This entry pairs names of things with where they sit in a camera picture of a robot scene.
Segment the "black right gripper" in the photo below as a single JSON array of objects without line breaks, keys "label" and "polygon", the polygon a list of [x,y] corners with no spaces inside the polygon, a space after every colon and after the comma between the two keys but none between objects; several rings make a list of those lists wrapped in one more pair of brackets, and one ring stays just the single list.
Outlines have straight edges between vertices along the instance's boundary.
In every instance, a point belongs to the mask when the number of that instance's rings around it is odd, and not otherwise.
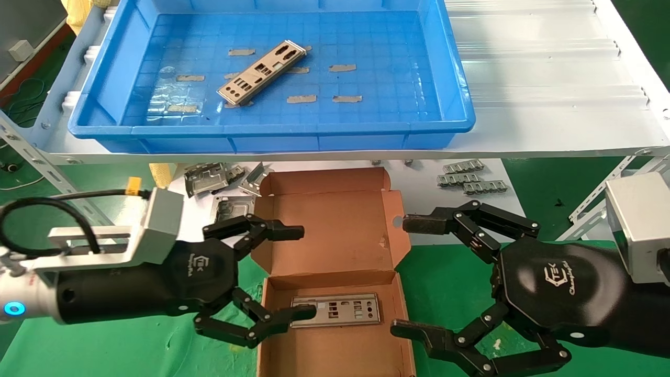
[{"label": "black right gripper", "polygon": [[[393,320],[390,333],[421,342],[431,359],[454,363],[469,376],[546,374],[572,359],[556,339],[668,358],[668,286],[634,283],[615,250],[538,241],[537,222],[480,201],[405,215],[402,229],[455,235],[483,262],[496,263],[495,296],[504,303],[495,303],[462,331]],[[515,242],[501,250],[487,230]],[[505,319],[539,349],[492,359],[480,353],[476,344]]]}]

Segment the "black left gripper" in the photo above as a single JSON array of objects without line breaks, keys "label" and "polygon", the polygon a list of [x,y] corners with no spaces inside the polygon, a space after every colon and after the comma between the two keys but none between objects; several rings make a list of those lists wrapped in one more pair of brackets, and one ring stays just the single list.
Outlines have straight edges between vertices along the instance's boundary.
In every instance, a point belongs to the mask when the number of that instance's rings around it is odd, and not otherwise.
[{"label": "black left gripper", "polygon": [[[194,329],[200,336],[256,348],[266,338],[288,332],[292,322],[316,317],[317,306],[266,309],[235,288],[236,260],[246,258],[263,241],[294,241],[304,234],[301,225],[248,214],[203,227],[205,241],[176,242],[162,263],[61,272],[57,279],[60,322],[87,324],[199,311]],[[234,236],[241,239],[232,249],[217,240]],[[230,303],[253,321],[251,327],[213,318]]]}]

